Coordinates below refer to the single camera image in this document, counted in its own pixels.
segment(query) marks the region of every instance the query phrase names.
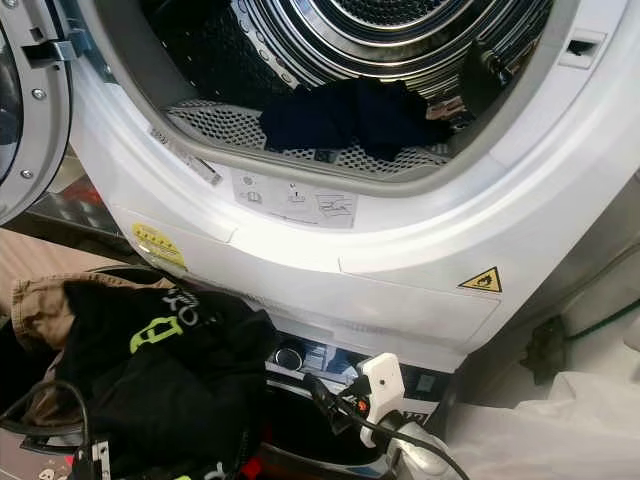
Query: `white cloth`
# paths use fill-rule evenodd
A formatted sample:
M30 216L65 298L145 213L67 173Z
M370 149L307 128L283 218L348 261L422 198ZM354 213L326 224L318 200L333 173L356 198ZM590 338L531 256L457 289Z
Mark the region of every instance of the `white cloth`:
M556 376L547 400L459 406L447 443L471 480L640 479L640 386Z

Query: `dryer drum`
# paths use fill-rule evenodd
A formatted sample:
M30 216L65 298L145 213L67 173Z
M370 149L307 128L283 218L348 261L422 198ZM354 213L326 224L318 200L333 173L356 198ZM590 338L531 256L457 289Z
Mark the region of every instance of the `dryer drum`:
M156 36L198 91L198 98L165 107L185 134L214 148L257 150L307 166L315 160L339 175L397 182L446 165L490 118L447 144L406 148L394 162L385 162L357 143L338 151L266 152L258 117L298 85L369 76L405 82L429 100L428 118L448 120L461 132L478 117L461 97L473 90L465 89L465 82L476 83L473 75L463 75L467 53L481 45L483 58L498 62L508 78L517 76L535 49L552 0L194 0L188 9L178 0L142 0L142 5ZM478 83L475 91L483 88ZM495 95L476 103L490 104Z

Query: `screw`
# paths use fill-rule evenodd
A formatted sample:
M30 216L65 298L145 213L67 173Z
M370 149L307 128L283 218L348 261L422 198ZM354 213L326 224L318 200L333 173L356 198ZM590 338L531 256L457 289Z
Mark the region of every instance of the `screw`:
M44 100L45 98L47 98L47 92L45 92L41 88L34 88L33 90L31 90L31 95L33 95L33 98L35 98L36 100Z

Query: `dryer door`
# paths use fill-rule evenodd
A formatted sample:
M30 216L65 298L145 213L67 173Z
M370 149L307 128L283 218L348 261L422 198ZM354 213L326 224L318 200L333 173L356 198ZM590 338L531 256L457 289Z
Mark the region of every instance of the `dryer door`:
M0 2L0 224L47 188L67 144L73 48L50 3Z

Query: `yellow warning sticker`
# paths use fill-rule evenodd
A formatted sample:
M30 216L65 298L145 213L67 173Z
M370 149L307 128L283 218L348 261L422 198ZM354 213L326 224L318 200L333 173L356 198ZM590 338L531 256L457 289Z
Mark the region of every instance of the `yellow warning sticker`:
M472 288L474 290L483 290L485 292L502 293L498 267L490 268L486 272L482 272L458 286L462 288Z
M143 223L135 223L133 225L133 235L138 241L138 246L151 255L167 260L179 267L187 269L182 253L178 247L167 238L161 231L144 225Z

